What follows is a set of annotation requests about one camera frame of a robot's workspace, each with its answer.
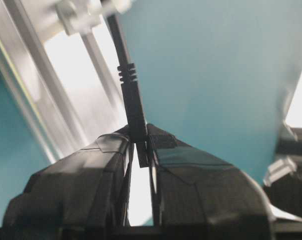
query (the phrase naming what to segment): teal wall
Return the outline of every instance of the teal wall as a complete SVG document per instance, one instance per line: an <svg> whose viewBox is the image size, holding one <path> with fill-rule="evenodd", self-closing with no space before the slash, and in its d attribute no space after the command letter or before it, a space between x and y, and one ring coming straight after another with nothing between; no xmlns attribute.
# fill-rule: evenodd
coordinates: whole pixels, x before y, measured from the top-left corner
<svg viewBox="0 0 302 240"><path fill-rule="evenodd" d="M48 164L0 76L0 226L8 201Z"/></svg>
<svg viewBox="0 0 302 240"><path fill-rule="evenodd" d="M120 20L148 122L261 183L302 71L302 0L138 0Z"/></svg>

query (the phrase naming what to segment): black plastic part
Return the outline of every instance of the black plastic part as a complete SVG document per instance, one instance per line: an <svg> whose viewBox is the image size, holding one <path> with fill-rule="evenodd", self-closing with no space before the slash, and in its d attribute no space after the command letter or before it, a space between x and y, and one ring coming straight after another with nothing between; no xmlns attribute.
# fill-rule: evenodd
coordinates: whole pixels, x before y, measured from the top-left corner
<svg viewBox="0 0 302 240"><path fill-rule="evenodd" d="M302 156L302 128L293 127L291 130L297 135L298 140L281 139L278 142L276 153Z"/></svg>
<svg viewBox="0 0 302 240"><path fill-rule="evenodd" d="M149 162L145 147L145 142L147 140L147 128L135 65L131 63L124 34L117 16L109 16L107 18L107 22L120 63L118 70L119 76L121 77L120 80L123 82L121 87L127 122L130 129L130 137L133 143L136 143L140 167L148 167Z"/></svg>
<svg viewBox="0 0 302 240"><path fill-rule="evenodd" d="M132 158L126 127L33 174L9 203L3 239L69 239L71 233L105 239L111 228L127 226Z"/></svg>
<svg viewBox="0 0 302 240"><path fill-rule="evenodd" d="M302 217L302 156L290 155L290 158L297 171L264 186L264 191L274 206Z"/></svg>
<svg viewBox="0 0 302 240"><path fill-rule="evenodd" d="M302 222L276 222L274 224L276 240L302 240ZM60 240L95 240L98 237L84 235L79 229L64 231ZM167 240L165 230L156 226L117 227L110 231L107 240Z"/></svg>
<svg viewBox="0 0 302 240"><path fill-rule="evenodd" d="M167 239L271 240L268 201L233 165L148 124L153 221Z"/></svg>

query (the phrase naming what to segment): black connector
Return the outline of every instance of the black connector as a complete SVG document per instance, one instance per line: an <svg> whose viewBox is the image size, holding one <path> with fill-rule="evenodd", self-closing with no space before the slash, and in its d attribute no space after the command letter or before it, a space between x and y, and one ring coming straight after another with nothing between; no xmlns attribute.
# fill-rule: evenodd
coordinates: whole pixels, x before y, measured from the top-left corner
<svg viewBox="0 0 302 240"><path fill-rule="evenodd" d="M148 167L149 163L146 154L147 128L135 65L131 63L117 16L108 17L107 22L120 63L117 69L122 82L121 87L129 125L129 135L132 142L136 144L140 167Z"/></svg>

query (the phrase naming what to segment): white clip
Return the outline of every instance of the white clip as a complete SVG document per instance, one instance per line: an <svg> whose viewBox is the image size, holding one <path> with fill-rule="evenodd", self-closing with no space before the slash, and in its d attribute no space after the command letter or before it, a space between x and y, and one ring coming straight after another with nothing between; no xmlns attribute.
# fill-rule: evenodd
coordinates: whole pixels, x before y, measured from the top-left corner
<svg viewBox="0 0 302 240"><path fill-rule="evenodd" d="M292 174L296 172L297 165L291 160L289 156L280 156L280 159L275 161L268 167L266 176L264 177L264 184L268 187L272 185L273 182L284 177L287 174Z"/></svg>
<svg viewBox="0 0 302 240"><path fill-rule="evenodd" d="M57 15L68 35L86 34L101 23L100 16L123 14L132 6L133 0L62 0L55 5Z"/></svg>

